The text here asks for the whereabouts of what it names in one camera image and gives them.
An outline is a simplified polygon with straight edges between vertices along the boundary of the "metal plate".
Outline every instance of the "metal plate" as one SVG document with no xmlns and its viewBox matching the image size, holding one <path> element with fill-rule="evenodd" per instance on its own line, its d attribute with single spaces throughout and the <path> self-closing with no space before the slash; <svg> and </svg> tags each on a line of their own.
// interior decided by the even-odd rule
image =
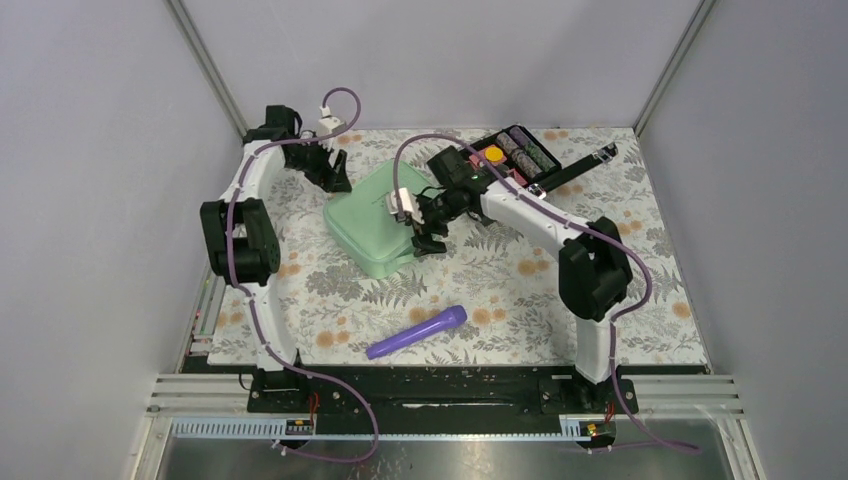
<svg viewBox="0 0 848 480">
<path fill-rule="evenodd" d="M 166 449 L 160 479 L 224 480 L 277 479 L 462 479 L 628 478 L 716 480 L 733 478 L 721 440 L 708 421 L 659 421 L 650 427 L 666 438 L 697 443 L 699 456 L 661 448 L 622 450 L 587 455 L 571 442 L 470 440 L 383 441 L 369 461 L 338 465 L 282 458 L 261 440 L 203 440 L 172 438 Z M 619 422 L 619 442 L 641 441 L 635 427 Z M 360 442 L 312 442 L 312 452 L 353 456 L 367 449 Z"/>
</svg>

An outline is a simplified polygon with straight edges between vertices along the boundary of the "floral tablecloth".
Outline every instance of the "floral tablecloth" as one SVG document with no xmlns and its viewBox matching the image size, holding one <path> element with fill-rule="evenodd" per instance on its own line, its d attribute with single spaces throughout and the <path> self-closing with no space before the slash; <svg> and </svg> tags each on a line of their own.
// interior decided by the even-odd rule
<svg viewBox="0 0 848 480">
<path fill-rule="evenodd" d="M 464 140 L 486 130 L 439 130 Z M 348 151 L 351 181 L 394 157 L 400 143 L 422 130 L 362 130 L 338 139 Z M 533 130 L 569 164 L 610 141 L 619 155 L 552 192 L 553 205 L 588 219 L 618 224 L 623 241 L 651 269 L 654 293 L 619 323 L 619 357 L 631 364 L 703 364 L 706 354 L 687 301 L 633 131 L 619 128 Z M 412 145 L 403 160 L 432 179 L 425 162 L 448 143 Z M 306 364 L 497 364 L 573 363 L 576 317 L 563 306 L 555 261 L 515 230 L 488 228 L 461 217 L 450 224 L 448 253 L 427 256 L 383 280 L 373 280 L 330 237 L 322 208 L 329 195 L 302 174 L 285 171 L 266 199 L 282 248 L 279 291 L 284 317 Z M 633 265 L 627 302 L 645 282 Z M 466 324 L 369 361 L 365 349 L 451 305 L 468 312 Z M 208 362 L 249 364 L 255 348 L 240 293 L 224 295 Z"/>
</svg>

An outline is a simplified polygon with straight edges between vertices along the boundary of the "table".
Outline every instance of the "table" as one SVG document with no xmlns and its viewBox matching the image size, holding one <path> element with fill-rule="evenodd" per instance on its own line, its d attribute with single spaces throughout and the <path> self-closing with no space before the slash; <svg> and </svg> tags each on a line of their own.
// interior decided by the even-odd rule
<svg viewBox="0 0 848 480">
<path fill-rule="evenodd" d="M 473 141 L 492 131 L 440 129 Z M 565 210 L 594 220 L 605 215 L 618 224 L 622 240 L 652 272 L 654 293 L 637 312 L 622 317 L 618 356 L 629 364 L 707 363 L 689 306 L 674 249 L 663 224 L 637 139 L 628 128 L 531 130 L 567 165 L 615 141 L 619 155 L 548 195 Z M 354 184 L 397 147 L 424 130 L 359 130 L 339 137 L 348 152 Z M 426 161 L 448 145 L 424 141 L 404 152 L 403 161 L 433 177 Z M 576 317 L 557 293 L 555 260 L 515 230 L 483 227 L 466 217 L 450 224 L 448 252 L 427 256 L 383 280 L 373 280 L 330 237 L 322 208 L 330 194 L 302 174 L 285 171 L 266 207 L 280 238 L 282 266 L 277 292 L 289 331 L 305 364 L 572 364 L 576 358 Z M 638 300 L 645 282 L 634 279 L 625 303 Z M 462 305 L 466 324 L 402 351 L 369 361 L 365 349 L 439 311 Z M 255 346 L 243 296 L 227 289 L 208 363 L 255 362 Z"/>
</svg>

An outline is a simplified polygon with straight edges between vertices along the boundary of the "white wall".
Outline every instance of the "white wall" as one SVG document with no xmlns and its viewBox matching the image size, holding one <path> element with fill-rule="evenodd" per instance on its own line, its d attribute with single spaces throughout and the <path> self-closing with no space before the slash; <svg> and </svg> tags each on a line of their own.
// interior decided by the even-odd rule
<svg viewBox="0 0 848 480">
<path fill-rule="evenodd" d="M 238 140 L 156 1 L 3 2 L 0 112 L 0 478 L 118 478 Z"/>
<path fill-rule="evenodd" d="M 631 126 L 698 3 L 185 1 L 250 126 L 346 85 L 389 128 Z"/>
<path fill-rule="evenodd" d="M 722 2 L 646 162 L 769 479 L 848 478 L 848 3 Z"/>
</svg>

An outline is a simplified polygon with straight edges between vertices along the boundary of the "green box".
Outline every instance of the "green box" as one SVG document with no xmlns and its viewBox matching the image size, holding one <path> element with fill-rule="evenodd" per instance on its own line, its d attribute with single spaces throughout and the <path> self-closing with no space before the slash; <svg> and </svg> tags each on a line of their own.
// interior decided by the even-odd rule
<svg viewBox="0 0 848 480">
<path fill-rule="evenodd" d="M 421 172 L 406 163 L 398 167 L 398 180 L 413 194 L 431 186 Z M 392 162 L 385 162 L 358 182 L 353 192 L 324 206 L 324 223 L 336 243 L 376 279 L 415 260 L 412 227 L 397 223 L 386 206 L 386 196 L 393 189 Z"/>
</svg>

